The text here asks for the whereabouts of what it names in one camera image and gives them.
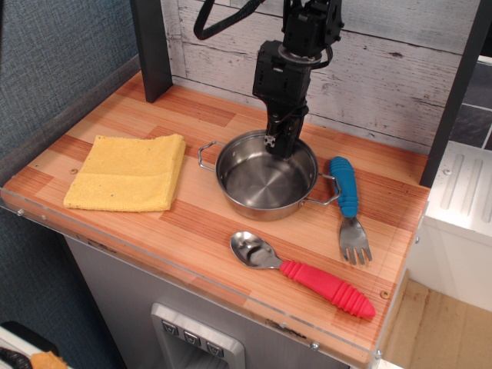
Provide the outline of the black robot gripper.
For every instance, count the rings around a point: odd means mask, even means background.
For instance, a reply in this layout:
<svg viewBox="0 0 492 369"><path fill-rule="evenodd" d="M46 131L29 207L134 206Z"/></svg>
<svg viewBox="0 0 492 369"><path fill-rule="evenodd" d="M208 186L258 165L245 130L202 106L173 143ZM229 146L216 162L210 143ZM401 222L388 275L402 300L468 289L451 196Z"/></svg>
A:
<svg viewBox="0 0 492 369"><path fill-rule="evenodd" d="M268 114L267 152L290 158L308 113L306 96L311 66L284 54L280 41L264 42L258 52L253 95Z"/></svg>

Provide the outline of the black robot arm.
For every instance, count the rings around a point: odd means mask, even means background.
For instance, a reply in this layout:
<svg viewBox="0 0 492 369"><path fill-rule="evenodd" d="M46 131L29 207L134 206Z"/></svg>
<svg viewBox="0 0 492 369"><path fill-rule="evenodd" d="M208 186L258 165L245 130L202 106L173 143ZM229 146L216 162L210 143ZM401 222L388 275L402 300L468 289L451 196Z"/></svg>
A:
<svg viewBox="0 0 492 369"><path fill-rule="evenodd" d="M267 108L267 152L291 157L308 113L311 71L328 66L344 27L340 1L285 1L284 39L266 41L256 63L253 95Z"/></svg>

